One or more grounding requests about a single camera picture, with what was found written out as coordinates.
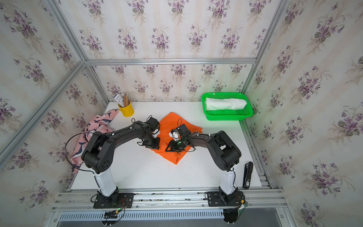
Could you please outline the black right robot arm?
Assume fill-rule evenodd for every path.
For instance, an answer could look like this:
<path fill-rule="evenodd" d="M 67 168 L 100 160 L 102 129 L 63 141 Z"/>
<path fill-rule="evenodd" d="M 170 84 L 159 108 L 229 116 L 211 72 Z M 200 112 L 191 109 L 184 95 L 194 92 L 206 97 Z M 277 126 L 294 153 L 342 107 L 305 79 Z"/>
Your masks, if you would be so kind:
<path fill-rule="evenodd" d="M 191 132 L 182 124 L 170 133 L 173 138 L 167 145 L 165 152 L 185 152 L 187 147 L 196 150 L 197 147 L 206 148 L 216 166 L 226 174 L 219 186 L 220 194 L 226 198 L 236 195 L 238 187 L 235 184 L 234 167 L 239 164 L 241 151 L 224 131 L 213 134 Z"/>

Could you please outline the orange cloth garment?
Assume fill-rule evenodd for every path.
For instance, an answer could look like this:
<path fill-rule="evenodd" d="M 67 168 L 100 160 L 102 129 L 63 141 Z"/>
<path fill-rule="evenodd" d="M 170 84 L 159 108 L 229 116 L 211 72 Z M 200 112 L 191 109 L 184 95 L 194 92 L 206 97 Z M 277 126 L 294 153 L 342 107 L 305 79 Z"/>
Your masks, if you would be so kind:
<path fill-rule="evenodd" d="M 192 125 L 176 113 L 171 112 L 160 121 L 161 132 L 157 136 L 158 138 L 160 138 L 159 149 L 153 149 L 155 153 L 159 154 L 160 156 L 174 164 L 178 164 L 179 161 L 181 161 L 181 159 L 187 154 L 187 152 L 191 150 L 191 147 L 187 146 L 185 148 L 186 151 L 182 152 L 165 151 L 168 143 L 172 140 L 172 137 L 169 136 L 170 131 L 176 129 L 181 124 L 185 124 L 191 132 L 197 131 L 202 133 L 201 127 Z"/>

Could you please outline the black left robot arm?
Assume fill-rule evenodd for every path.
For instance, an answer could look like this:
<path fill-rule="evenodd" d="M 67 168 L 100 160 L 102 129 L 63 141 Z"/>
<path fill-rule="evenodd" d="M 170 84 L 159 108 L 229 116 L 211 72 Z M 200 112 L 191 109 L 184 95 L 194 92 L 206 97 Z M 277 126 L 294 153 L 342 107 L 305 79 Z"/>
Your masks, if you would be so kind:
<path fill-rule="evenodd" d="M 111 199 L 119 193 L 110 170 L 115 149 L 134 139 L 140 139 L 140 146 L 159 149 L 160 138 L 157 137 L 159 129 L 159 121 L 149 117 L 146 122 L 135 121 L 130 126 L 113 132 L 95 132 L 92 135 L 81 159 L 94 173 L 99 186 L 98 191 L 103 198 Z"/>

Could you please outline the pink patterned garment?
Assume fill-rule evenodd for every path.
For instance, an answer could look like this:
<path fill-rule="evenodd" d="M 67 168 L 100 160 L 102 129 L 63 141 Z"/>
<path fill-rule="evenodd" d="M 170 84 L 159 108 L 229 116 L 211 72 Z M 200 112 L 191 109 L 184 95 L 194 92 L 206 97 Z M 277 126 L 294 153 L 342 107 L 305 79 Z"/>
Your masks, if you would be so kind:
<path fill-rule="evenodd" d="M 70 159 L 73 165 L 80 168 L 80 166 L 83 163 L 81 155 L 86 149 L 88 142 L 90 141 L 92 135 L 95 132 L 101 132 L 101 133 L 112 132 L 112 130 L 108 127 L 108 124 L 112 122 L 112 120 L 119 112 L 120 111 L 117 109 L 112 109 L 103 115 L 96 115 L 91 119 L 91 121 L 86 125 L 82 134 L 78 136 L 77 143 L 75 145 L 74 151 Z"/>

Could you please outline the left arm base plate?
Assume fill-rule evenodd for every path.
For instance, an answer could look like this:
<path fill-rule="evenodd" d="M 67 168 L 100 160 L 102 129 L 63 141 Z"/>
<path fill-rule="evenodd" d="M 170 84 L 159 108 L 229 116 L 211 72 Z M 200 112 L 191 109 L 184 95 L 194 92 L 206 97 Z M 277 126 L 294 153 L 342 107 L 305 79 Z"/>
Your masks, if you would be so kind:
<path fill-rule="evenodd" d="M 97 193 L 93 208 L 94 209 L 116 209 L 116 208 L 131 208 L 133 193 L 114 193 L 110 197 L 103 196 L 100 192 Z"/>

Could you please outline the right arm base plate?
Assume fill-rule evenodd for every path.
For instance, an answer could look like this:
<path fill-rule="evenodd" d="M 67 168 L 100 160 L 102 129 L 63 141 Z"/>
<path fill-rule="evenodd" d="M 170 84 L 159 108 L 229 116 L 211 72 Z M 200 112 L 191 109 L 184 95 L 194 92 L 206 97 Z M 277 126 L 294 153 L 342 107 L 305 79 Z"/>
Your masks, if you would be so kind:
<path fill-rule="evenodd" d="M 229 195 L 223 191 L 206 192 L 205 197 L 209 207 L 237 207 L 246 202 L 244 193 L 239 190 Z"/>

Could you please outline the white shorts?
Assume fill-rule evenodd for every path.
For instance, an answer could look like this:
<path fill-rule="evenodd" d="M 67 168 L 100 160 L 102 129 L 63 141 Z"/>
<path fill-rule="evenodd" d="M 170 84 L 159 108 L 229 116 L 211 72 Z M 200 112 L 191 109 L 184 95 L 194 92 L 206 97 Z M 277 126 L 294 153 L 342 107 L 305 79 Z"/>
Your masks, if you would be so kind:
<path fill-rule="evenodd" d="M 228 98 L 228 99 L 206 98 L 205 104 L 207 111 L 242 110 L 246 107 L 247 101 L 244 99 L 237 99 L 237 98 Z"/>

